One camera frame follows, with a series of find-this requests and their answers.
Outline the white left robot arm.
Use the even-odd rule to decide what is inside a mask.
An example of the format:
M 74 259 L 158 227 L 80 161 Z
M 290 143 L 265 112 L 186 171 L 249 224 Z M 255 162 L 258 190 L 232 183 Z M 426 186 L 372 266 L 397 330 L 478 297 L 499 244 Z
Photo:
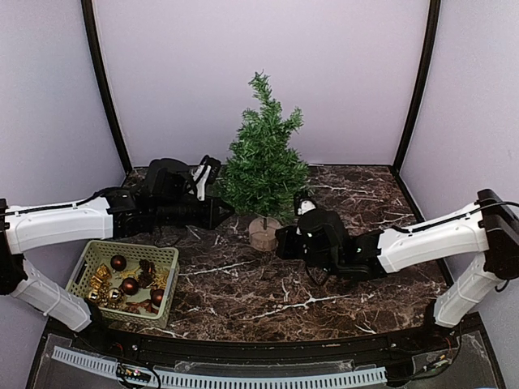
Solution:
M 1 294 L 27 302 L 57 319 L 97 353 L 114 347 L 114 334 L 96 321 L 98 309 L 42 275 L 24 252 L 86 239 L 133 237 L 162 226 L 215 229 L 234 214 L 223 199 L 207 193 L 221 163 L 205 156 L 192 168 L 175 159 L 155 159 L 142 182 L 126 189 L 101 189 L 86 199 L 37 207 L 1 201 Z

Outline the small green christmas tree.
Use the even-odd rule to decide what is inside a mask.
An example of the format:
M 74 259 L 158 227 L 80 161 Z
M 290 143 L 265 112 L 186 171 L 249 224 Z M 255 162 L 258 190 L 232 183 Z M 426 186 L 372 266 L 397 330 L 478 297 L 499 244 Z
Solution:
M 256 72 L 248 85 L 258 108 L 242 112 L 240 127 L 229 144 L 220 193 L 239 215 L 254 216 L 258 230 L 265 233 L 270 220 L 293 218 L 293 196 L 307 184 L 308 164 L 290 146 L 292 134 L 304 120 L 299 107 L 283 115 L 281 102 L 272 95 L 269 75 Z

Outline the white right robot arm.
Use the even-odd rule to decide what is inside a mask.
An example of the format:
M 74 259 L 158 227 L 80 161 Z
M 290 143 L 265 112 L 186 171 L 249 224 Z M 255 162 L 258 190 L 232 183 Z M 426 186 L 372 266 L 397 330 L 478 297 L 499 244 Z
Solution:
M 275 232 L 276 253 L 280 259 L 302 260 L 306 267 L 353 281 L 474 254 L 462 275 L 433 302 L 432 320 L 414 333 L 414 345 L 430 352 L 444 340 L 445 328 L 457 326 L 491 290 L 518 277 L 517 206 L 485 189 L 475 202 L 446 216 L 351 236 L 335 211 L 301 195 L 294 200 L 297 223 Z

